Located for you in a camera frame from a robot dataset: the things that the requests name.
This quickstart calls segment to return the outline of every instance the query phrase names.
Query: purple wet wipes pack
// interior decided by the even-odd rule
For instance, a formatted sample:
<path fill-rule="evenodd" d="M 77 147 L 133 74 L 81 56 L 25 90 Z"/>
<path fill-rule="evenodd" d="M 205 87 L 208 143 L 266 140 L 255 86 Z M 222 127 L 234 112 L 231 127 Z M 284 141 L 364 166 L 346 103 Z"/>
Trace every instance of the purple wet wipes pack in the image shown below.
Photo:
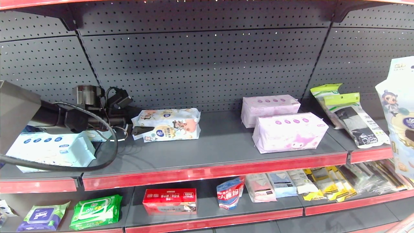
<path fill-rule="evenodd" d="M 54 206 L 33 206 L 17 228 L 17 231 L 53 230 L 55 231 L 70 202 Z"/>

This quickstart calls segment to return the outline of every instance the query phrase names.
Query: tissue pack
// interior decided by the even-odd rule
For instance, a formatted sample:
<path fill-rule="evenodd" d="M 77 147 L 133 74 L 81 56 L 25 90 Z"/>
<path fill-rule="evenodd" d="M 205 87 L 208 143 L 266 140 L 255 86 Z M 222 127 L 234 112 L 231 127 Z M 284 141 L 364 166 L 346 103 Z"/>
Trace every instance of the tissue pack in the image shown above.
<path fill-rule="evenodd" d="M 316 149 L 329 126 L 313 113 L 258 117 L 253 141 L 259 152 Z"/>
<path fill-rule="evenodd" d="M 200 112 L 191 109 L 142 110 L 132 119 L 134 126 L 151 126 L 154 130 L 134 136 L 144 142 L 198 139 L 200 135 Z"/>
<path fill-rule="evenodd" d="M 395 171 L 414 179 L 414 56 L 391 60 L 387 79 L 375 88 L 390 131 Z"/>
<path fill-rule="evenodd" d="M 196 189 L 147 189 L 142 201 L 149 215 L 197 213 Z"/>
<path fill-rule="evenodd" d="M 268 173 L 270 183 L 276 193 L 276 198 L 297 196 L 296 186 L 287 172 Z"/>
<path fill-rule="evenodd" d="M 87 167 L 95 159 L 95 148 L 86 132 L 48 134 L 44 132 L 22 133 L 14 141 L 7 156 L 68 167 Z M 22 172 L 43 172 L 17 166 Z"/>
<path fill-rule="evenodd" d="M 257 117 L 297 113 L 300 106 L 290 95 L 243 97 L 241 121 L 246 128 L 254 128 Z"/>

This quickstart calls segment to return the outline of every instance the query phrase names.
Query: pink tissue box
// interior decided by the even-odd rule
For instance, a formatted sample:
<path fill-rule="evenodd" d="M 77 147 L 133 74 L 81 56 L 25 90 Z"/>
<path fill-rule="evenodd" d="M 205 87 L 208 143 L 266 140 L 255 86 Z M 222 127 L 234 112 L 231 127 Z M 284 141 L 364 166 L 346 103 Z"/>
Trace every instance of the pink tissue box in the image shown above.
<path fill-rule="evenodd" d="M 257 117 L 297 113 L 300 106 L 290 95 L 243 97 L 241 121 L 246 128 L 254 128 Z"/>
<path fill-rule="evenodd" d="M 261 154 L 316 149 L 328 128 L 310 112 L 258 117 L 252 138 Z"/>

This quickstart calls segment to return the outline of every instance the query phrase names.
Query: black cable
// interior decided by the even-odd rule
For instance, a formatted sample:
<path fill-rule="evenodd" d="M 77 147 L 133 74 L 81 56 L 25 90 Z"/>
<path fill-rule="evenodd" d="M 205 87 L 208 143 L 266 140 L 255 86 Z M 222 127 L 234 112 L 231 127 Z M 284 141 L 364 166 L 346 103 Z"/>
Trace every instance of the black cable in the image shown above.
<path fill-rule="evenodd" d="M 115 140 L 114 141 L 114 143 L 115 143 L 114 151 L 113 151 L 112 156 L 110 157 L 110 159 L 108 161 L 106 161 L 105 163 L 103 163 L 103 164 L 92 166 L 92 167 L 67 167 L 67 166 L 59 166 L 59 165 L 50 165 L 50 164 L 45 164 L 45 163 L 37 163 L 37 162 L 18 159 L 18 158 L 14 158 L 14 157 L 10 157 L 10 156 L 0 154 L 0 162 L 10 163 L 10 164 L 14 164 L 14 165 L 17 165 L 17 166 L 23 166 L 23 167 L 31 167 L 31 168 L 40 169 L 40 170 L 62 171 L 62 172 L 90 172 L 90 171 L 95 171 L 95 170 L 102 169 L 102 168 L 107 167 L 108 165 L 110 165 L 115 160 L 116 154 L 118 153 L 118 138 L 115 134 L 115 131 L 112 129 L 112 127 L 104 119 L 102 119 L 100 116 L 98 116 L 98 115 L 96 115 L 92 112 L 89 112 L 85 109 L 82 109 L 82 108 L 80 108 L 76 105 L 66 103 L 66 102 L 54 102 L 54 104 L 66 105 L 66 106 L 69 106 L 69 107 L 74 108 L 76 110 L 79 110 L 81 112 L 84 112 L 84 113 L 94 117 L 95 119 L 100 121 L 104 126 L 106 126 L 108 128 L 108 130 L 111 132 L 111 134 L 112 134 L 112 136 L 114 137 L 114 140 Z"/>

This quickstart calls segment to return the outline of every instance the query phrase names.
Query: metal cylinder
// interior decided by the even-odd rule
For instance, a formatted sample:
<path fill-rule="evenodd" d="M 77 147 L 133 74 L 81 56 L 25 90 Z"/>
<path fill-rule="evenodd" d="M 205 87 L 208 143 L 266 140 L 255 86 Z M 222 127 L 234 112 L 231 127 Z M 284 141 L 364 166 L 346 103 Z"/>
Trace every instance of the metal cylinder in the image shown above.
<path fill-rule="evenodd" d="M 77 105 L 91 105 L 99 107 L 99 97 L 102 96 L 102 90 L 100 87 L 92 85 L 79 85 L 73 88 L 76 95 Z"/>

